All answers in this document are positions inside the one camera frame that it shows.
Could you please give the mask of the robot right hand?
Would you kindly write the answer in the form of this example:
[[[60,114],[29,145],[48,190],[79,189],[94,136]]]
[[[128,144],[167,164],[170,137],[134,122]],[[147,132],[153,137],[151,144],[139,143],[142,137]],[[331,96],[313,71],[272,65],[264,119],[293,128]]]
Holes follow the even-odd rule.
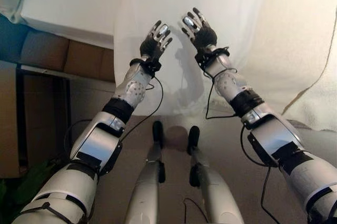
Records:
[[[187,12],[182,18],[182,23],[182,32],[197,50],[203,50],[208,46],[216,46],[217,35],[215,31],[196,7],[192,9],[192,12]]]

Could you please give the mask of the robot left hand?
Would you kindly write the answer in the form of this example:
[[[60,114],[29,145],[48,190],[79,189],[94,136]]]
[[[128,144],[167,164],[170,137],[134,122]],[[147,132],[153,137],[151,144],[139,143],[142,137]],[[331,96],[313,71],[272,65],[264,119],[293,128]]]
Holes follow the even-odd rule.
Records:
[[[140,45],[141,56],[146,55],[151,59],[159,60],[173,40],[170,34],[169,26],[161,20],[157,21]]]

